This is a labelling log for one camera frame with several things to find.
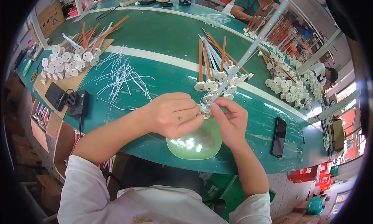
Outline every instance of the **left hand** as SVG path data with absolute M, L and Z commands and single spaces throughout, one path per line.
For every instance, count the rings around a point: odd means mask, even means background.
M 201 126 L 200 107 L 186 93 L 166 93 L 138 109 L 146 132 L 159 133 L 174 139 L 185 136 Z

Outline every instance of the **green shirt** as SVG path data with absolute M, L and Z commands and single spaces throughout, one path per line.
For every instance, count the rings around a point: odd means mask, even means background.
M 234 4 L 244 8 L 244 13 L 249 16 L 254 16 L 256 11 L 260 7 L 258 0 L 236 0 Z M 244 23 L 249 23 L 249 21 L 245 21 L 245 20 L 241 20 L 241 21 Z

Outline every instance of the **green plastic plate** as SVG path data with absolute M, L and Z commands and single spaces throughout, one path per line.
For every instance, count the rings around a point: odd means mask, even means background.
M 177 139 L 166 139 L 167 146 L 176 157 L 203 160 L 214 157 L 220 150 L 220 128 L 216 119 L 203 121 L 193 133 Z

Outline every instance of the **hand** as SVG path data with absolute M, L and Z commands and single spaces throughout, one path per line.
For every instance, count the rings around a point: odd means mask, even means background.
M 201 126 L 200 107 L 186 93 L 166 93 L 138 109 L 146 132 L 159 133 L 174 139 L 185 136 Z
M 220 126 L 220 136 L 230 148 L 246 143 L 247 111 L 236 102 L 218 97 L 211 105 L 212 118 L 215 117 Z

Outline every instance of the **finger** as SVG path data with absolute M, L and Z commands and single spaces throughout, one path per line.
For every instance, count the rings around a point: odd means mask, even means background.
M 219 107 L 223 107 L 225 110 L 233 113 L 244 110 L 244 108 L 237 104 L 235 101 L 220 96 L 216 98 L 214 103 L 216 103 Z
M 181 111 L 186 109 L 192 109 L 196 107 L 196 103 L 191 98 L 182 99 L 182 100 L 170 100 L 170 104 L 172 105 L 172 111 Z
M 200 113 L 200 107 L 196 105 L 191 109 L 176 111 L 173 113 L 173 116 L 177 124 L 182 124 L 194 118 L 198 113 Z
M 166 93 L 162 96 L 166 97 L 168 100 L 181 100 L 181 99 L 191 99 L 190 95 L 183 92 L 174 92 L 174 93 Z
M 216 103 L 212 103 L 210 105 L 210 109 L 215 119 L 217 120 L 219 126 L 225 126 L 229 124 L 229 121 L 225 117 L 223 110 L 221 110 L 220 107 Z
M 190 121 L 180 124 L 177 128 L 176 138 L 180 138 L 181 136 L 185 136 L 193 131 L 196 131 L 197 128 L 201 126 L 203 121 L 203 116 L 199 113 L 195 118 L 191 119 Z

